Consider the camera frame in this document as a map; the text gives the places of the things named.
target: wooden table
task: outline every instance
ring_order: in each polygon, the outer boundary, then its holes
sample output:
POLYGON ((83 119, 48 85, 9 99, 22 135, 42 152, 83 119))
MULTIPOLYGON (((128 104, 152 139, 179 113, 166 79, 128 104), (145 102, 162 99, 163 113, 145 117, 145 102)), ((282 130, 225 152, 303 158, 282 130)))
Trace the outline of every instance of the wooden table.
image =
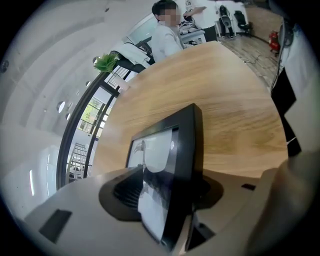
POLYGON ((267 89, 217 42, 172 55, 129 85, 104 126, 93 175, 124 168, 133 135, 191 103, 202 110, 204 169, 260 177, 288 157, 281 120, 267 89))

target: red object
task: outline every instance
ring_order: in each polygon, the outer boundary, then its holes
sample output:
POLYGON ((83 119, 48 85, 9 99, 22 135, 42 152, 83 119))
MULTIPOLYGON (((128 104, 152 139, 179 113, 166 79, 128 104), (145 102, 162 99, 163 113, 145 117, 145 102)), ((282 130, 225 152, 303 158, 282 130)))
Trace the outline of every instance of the red object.
POLYGON ((278 32, 272 31, 269 35, 269 46, 271 47, 271 51, 276 51, 277 53, 280 50, 280 44, 278 40, 278 32))

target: floor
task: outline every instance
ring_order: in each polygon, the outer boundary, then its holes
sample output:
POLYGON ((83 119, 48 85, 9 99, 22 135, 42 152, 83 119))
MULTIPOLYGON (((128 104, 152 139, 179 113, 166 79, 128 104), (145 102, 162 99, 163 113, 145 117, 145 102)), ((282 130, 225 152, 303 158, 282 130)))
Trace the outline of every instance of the floor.
POLYGON ((278 58, 270 52, 270 47, 254 37, 237 35, 235 39, 220 39, 221 43, 234 52, 259 77, 263 84, 270 89, 277 72, 278 58))

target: potted plant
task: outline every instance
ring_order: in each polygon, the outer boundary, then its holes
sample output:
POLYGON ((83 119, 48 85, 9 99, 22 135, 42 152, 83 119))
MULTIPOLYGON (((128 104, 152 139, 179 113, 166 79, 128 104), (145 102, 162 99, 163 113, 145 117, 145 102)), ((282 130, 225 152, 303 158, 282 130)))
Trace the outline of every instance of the potted plant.
POLYGON ((104 54, 102 55, 102 57, 96 59, 96 62, 93 66, 101 72, 108 72, 113 74, 114 81, 118 84, 118 86, 126 91, 129 89, 128 83, 114 72, 114 66, 118 61, 117 56, 118 55, 115 53, 104 54))

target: black hair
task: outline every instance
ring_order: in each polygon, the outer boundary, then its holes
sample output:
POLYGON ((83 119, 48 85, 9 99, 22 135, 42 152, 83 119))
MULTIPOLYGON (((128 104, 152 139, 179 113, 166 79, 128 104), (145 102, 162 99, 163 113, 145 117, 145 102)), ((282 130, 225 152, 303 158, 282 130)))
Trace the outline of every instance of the black hair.
POLYGON ((173 0, 160 0, 152 6, 153 15, 163 15, 165 10, 177 9, 178 5, 173 0))

